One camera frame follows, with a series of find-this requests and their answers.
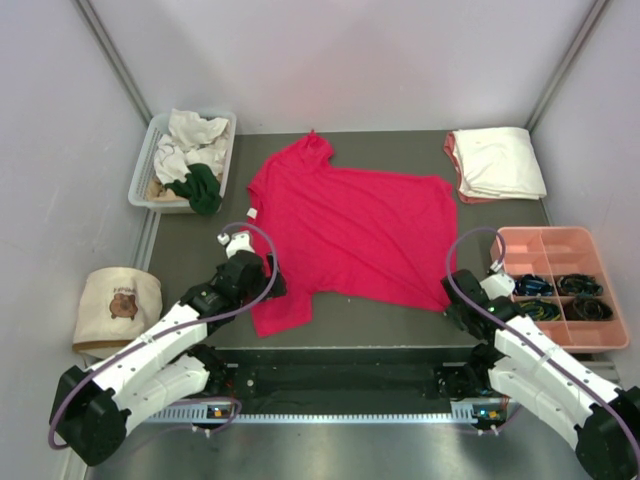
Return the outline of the red t-shirt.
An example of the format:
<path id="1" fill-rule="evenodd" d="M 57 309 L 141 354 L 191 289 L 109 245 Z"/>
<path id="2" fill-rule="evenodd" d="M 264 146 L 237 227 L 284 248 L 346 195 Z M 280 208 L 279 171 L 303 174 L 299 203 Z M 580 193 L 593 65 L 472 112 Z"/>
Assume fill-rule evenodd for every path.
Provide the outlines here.
<path id="1" fill-rule="evenodd" d="M 446 256 L 457 237 L 452 185 L 437 175 L 336 167 L 311 132 L 271 155 L 248 185 L 257 253 L 276 251 L 287 293 L 251 311 L 260 337 L 309 323 L 333 292 L 441 312 Z"/>

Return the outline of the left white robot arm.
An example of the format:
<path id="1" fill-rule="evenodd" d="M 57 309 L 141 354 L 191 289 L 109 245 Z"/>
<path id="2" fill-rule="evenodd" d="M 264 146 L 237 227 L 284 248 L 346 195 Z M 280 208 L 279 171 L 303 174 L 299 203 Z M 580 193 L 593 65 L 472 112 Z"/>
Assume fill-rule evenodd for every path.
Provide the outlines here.
<path id="1" fill-rule="evenodd" d="M 237 251 L 123 350 L 61 375 L 49 419 L 50 447 L 70 448 L 96 466 L 164 408 L 194 395 L 223 393 L 227 368 L 204 340 L 257 303 L 285 293 L 275 253 Z"/>

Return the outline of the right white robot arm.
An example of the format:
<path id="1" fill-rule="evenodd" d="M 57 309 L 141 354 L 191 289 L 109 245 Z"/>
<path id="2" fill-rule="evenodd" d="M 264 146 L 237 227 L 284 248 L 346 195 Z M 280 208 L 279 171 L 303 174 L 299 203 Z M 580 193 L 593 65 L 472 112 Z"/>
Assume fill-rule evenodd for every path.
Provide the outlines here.
<path id="1" fill-rule="evenodd" d="M 561 436 L 591 478 L 638 478 L 638 387 L 599 376 L 470 271 L 447 273 L 442 286 L 446 316 L 479 341 L 463 366 L 438 371 L 442 395 L 507 396 Z"/>

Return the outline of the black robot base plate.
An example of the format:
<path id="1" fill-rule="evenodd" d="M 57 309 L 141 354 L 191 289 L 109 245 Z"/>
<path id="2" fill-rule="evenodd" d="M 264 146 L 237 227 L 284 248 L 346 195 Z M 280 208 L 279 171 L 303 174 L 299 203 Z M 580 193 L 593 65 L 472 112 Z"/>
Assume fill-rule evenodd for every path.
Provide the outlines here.
<path id="1" fill-rule="evenodd" d="M 239 400 L 244 414 L 448 413 L 455 402 L 506 406 L 470 368 L 469 348 L 223 349 L 206 397 Z"/>

